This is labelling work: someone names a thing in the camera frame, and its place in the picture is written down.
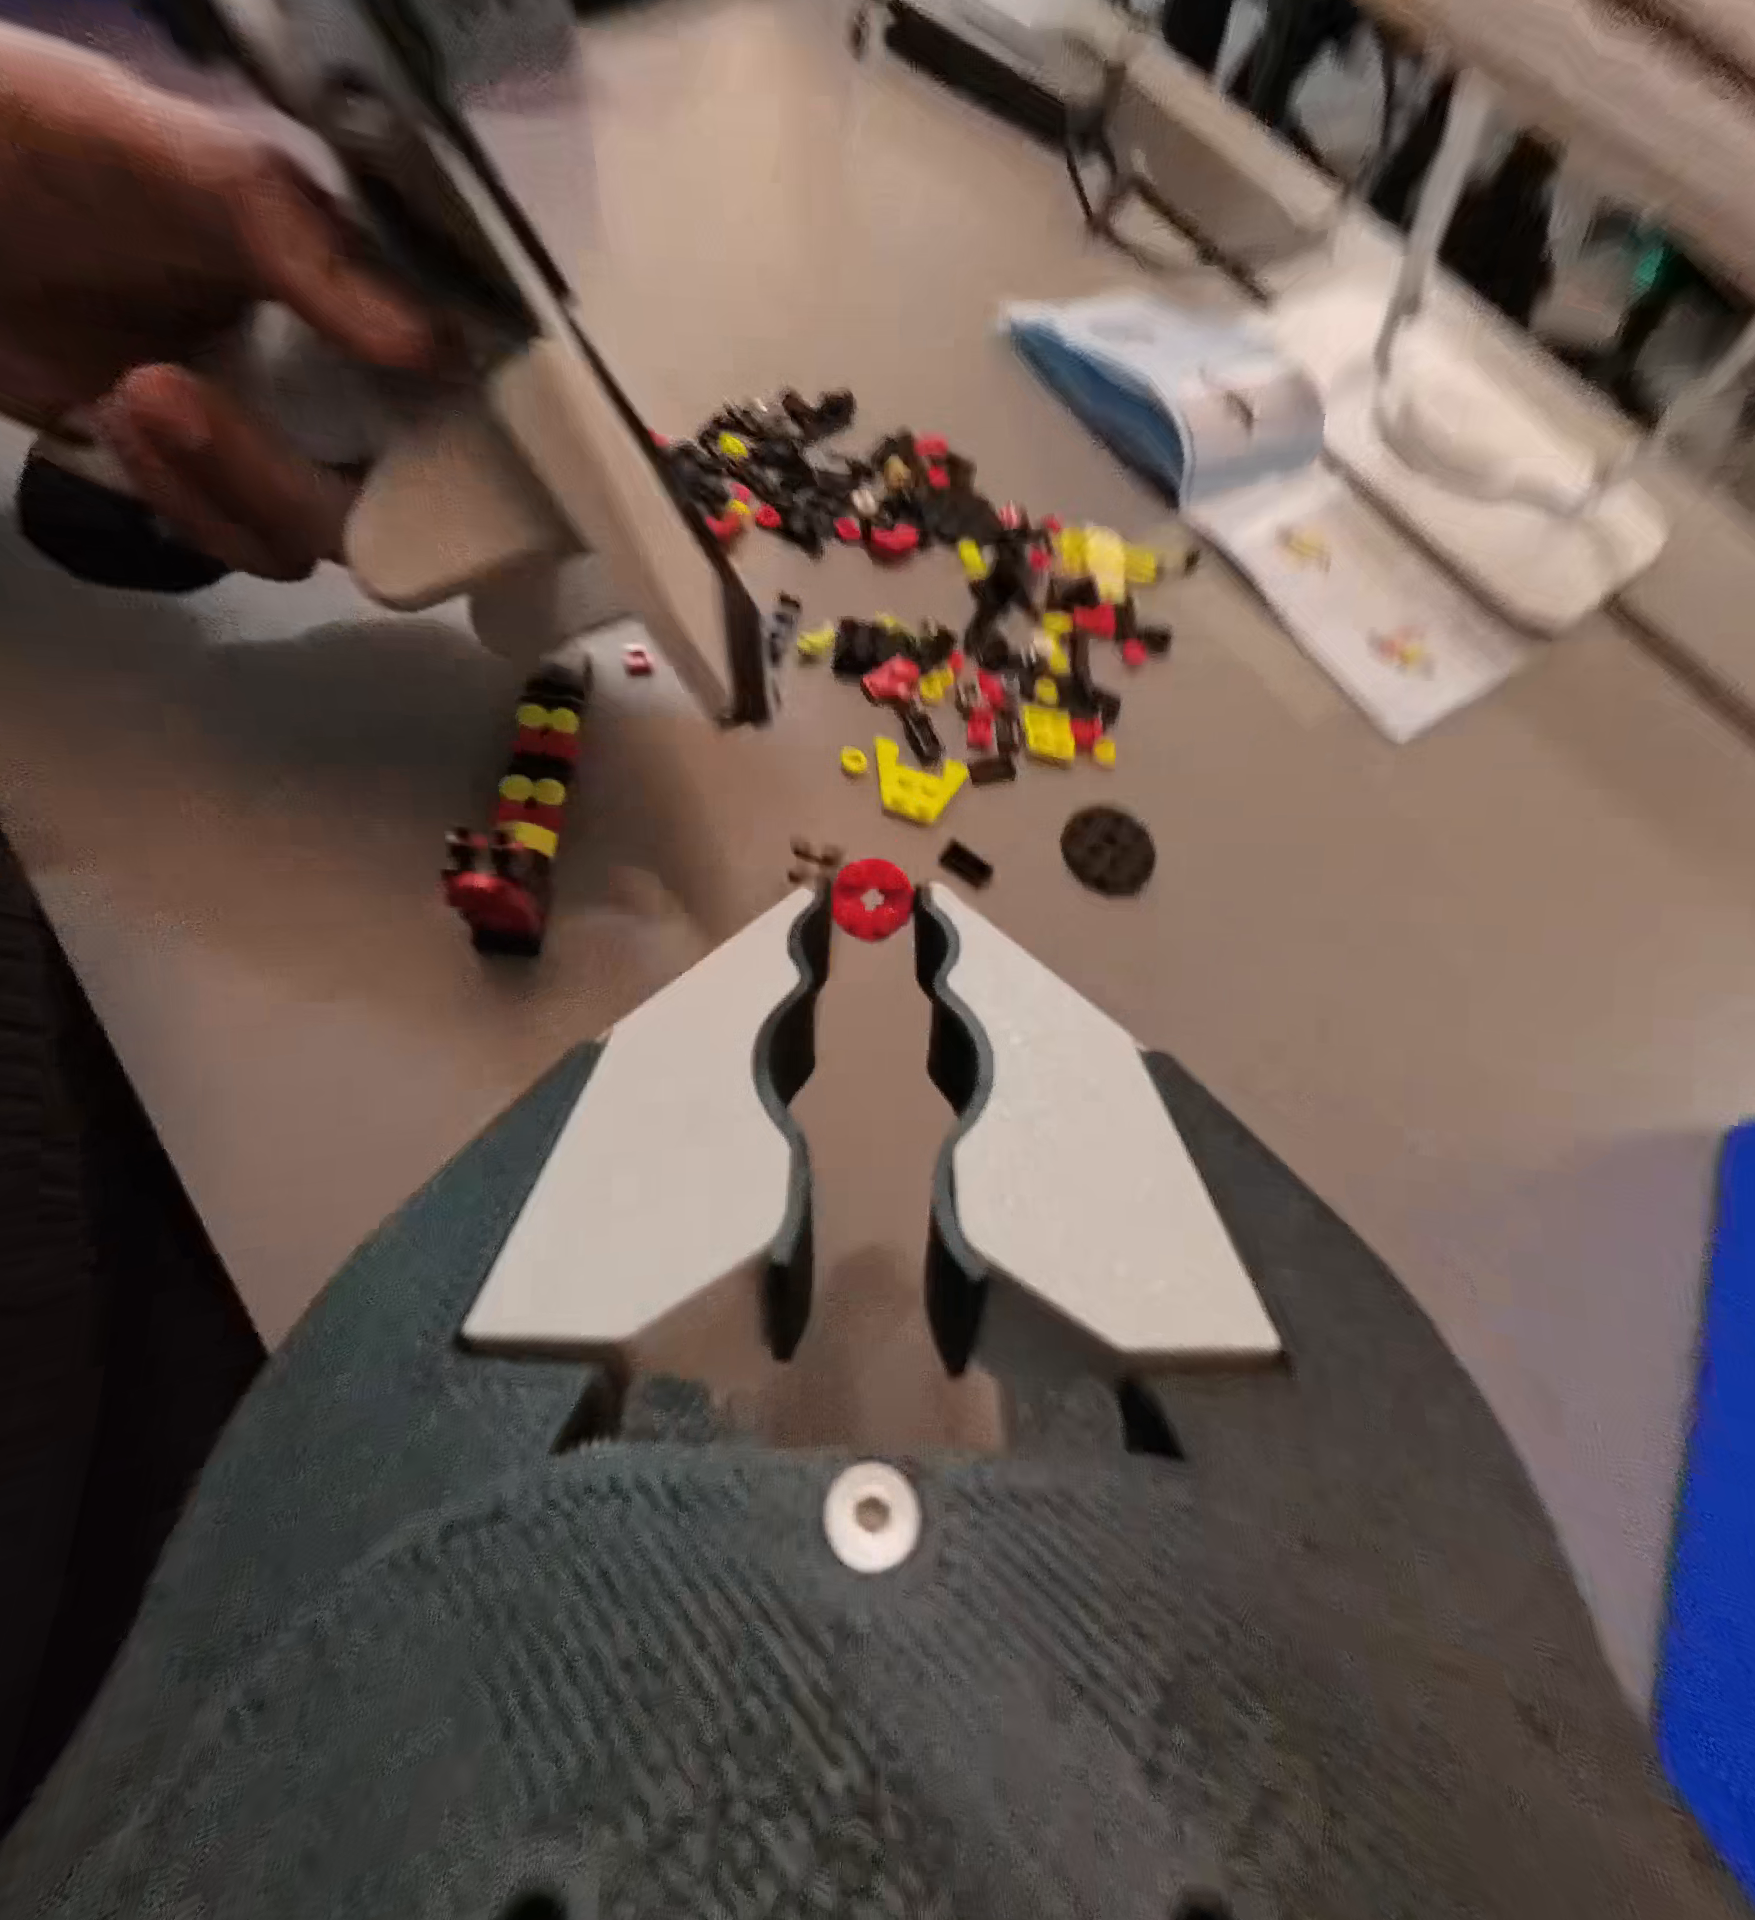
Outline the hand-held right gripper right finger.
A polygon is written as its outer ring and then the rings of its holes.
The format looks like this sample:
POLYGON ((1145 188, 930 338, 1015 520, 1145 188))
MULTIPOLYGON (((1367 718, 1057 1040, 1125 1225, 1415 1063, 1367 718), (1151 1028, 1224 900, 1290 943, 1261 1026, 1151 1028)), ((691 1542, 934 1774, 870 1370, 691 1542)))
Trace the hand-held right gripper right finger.
POLYGON ((943 1372, 1266 1370, 1276 1320, 1125 1025, 949 887, 914 902, 938 1144, 925 1309, 943 1372))

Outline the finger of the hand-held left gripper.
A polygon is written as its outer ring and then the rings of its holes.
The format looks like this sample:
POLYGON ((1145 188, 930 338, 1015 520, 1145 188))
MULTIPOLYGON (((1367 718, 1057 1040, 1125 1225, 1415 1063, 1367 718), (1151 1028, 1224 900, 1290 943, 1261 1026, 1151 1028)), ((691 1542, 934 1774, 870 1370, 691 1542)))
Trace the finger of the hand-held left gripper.
POLYGON ((390 432, 342 562, 385 609, 461 602, 478 643, 522 667, 629 619, 713 721, 772 718, 749 588, 568 333, 504 352, 390 432))

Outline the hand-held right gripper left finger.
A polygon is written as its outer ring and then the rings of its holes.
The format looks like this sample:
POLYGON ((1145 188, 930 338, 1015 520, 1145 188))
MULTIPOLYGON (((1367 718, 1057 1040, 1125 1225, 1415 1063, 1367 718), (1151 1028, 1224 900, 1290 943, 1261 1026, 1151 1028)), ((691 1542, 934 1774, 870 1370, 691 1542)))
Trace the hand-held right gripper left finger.
POLYGON ((467 1309, 479 1354, 789 1362, 814 1294, 817 1067, 832 920, 797 887, 584 1050, 576 1102, 467 1309))

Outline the pile of lego pieces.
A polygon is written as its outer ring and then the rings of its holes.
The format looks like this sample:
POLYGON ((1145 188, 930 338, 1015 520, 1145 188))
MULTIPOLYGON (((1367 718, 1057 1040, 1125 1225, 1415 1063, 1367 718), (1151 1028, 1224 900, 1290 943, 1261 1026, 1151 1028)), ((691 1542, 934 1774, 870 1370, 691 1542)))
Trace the pile of lego pieces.
POLYGON ((1024 761, 1111 767, 1122 679, 1169 659, 1176 630, 1158 599, 1200 553, 995 499, 945 436, 896 427, 855 445, 855 424, 848 389, 784 389, 652 437, 675 495, 726 554, 759 535, 811 562, 851 554, 886 578, 955 578, 958 611, 925 614, 806 619, 803 596, 779 588, 803 613, 772 691, 791 662, 829 672, 915 764, 953 758, 976 785, 1013 780, 1024 761))

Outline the long striped lego assembly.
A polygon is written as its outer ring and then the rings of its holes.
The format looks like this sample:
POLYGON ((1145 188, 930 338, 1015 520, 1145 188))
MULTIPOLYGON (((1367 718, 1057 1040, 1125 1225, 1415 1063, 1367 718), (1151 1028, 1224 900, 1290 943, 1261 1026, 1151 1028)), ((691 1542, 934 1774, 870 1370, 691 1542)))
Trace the long striped lego assembly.
POLYGON ((439 894, 479 955, 538 958, 545 948, 593 691, 587 659, 543 662, 517 691, 485 816, 446 834, 439 894))

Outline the red round lego piece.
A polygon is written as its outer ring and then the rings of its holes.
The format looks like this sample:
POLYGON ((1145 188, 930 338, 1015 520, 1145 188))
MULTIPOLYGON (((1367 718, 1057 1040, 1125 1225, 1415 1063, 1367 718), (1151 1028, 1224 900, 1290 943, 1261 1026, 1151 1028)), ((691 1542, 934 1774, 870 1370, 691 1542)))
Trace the red round lego piece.
POLYGON ((864 854, 842 864, 830 879, 832 924, 848 937, 879 943, 901 932, 915 912, 915 883, 894 862, 864 854))

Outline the black round lego plate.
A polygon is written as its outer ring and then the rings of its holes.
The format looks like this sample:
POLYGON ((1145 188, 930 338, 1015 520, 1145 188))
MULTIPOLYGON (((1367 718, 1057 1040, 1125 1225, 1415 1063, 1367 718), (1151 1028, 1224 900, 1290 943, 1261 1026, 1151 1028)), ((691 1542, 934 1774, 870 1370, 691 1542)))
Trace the black round lego plate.
POLYGON ((1059 831, 1059 854, 1082 889, 1105 900, 1137 898, 1158 865, 1149 826, 1108 805, 1082 807, 1066 819, 1059 831))

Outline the yellow wedge lego plate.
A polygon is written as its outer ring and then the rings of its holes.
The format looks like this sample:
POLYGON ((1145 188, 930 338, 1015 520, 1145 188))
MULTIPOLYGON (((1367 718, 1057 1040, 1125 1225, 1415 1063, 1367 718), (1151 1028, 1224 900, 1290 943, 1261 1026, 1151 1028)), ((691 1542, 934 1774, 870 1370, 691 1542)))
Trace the yellow wedge lego plate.
POLYGON ((919 828, 938 824, 967 787, 967 769, 959 761, 919 767, 886 733, 873 737, 873 770, 882 812, 919 828))

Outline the lego instruction booklet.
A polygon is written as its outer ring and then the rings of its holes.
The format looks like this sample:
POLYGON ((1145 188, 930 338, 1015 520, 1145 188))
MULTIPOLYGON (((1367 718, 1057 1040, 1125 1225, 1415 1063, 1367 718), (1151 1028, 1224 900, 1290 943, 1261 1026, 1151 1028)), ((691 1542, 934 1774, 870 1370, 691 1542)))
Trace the lego instruction booklet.
POLYGON ((1000 331, 1393 745, 1526 665, 1526 641, 1333 470, 1318 387, 1248 312, 1105 293, 1008 301, 1000 331))

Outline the person's left hand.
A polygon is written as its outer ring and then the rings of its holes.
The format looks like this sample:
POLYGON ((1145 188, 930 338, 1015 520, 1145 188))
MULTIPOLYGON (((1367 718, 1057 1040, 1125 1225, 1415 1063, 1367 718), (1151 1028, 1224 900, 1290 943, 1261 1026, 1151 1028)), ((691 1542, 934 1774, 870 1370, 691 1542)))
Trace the person's left hand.
POLYGON ((360 363, 435 331, 278 148, 0 21, 0 416, 77 427, 181 540, 275 583, 340 556, 355 484, 189 365, 261 303, 360 363))

